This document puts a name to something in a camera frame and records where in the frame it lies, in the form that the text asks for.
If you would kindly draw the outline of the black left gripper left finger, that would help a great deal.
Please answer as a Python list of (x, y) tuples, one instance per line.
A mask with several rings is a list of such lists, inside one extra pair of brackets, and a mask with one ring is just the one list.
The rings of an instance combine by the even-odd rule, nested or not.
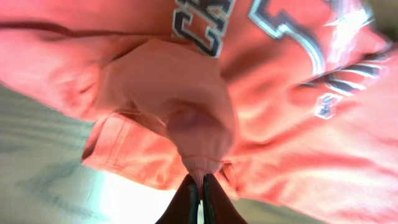
[(198, 187), (192, 176), (187, 174), (155, 224), (197, 224), (199, 203)]

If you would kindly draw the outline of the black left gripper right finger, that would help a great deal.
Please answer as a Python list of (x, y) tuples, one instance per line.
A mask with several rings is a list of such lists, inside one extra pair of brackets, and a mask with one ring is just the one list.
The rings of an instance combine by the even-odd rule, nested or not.
[(213, 174), (203, 178), (205, 224), (247, 224)]

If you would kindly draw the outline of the orange soccer t-shirt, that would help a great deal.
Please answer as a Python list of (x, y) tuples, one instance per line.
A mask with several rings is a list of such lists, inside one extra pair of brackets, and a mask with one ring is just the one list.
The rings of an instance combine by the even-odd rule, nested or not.
[(1, 83), (93, 122), (88, 167), (397, 222), (397, 43), (364, 1), (2, 0)]

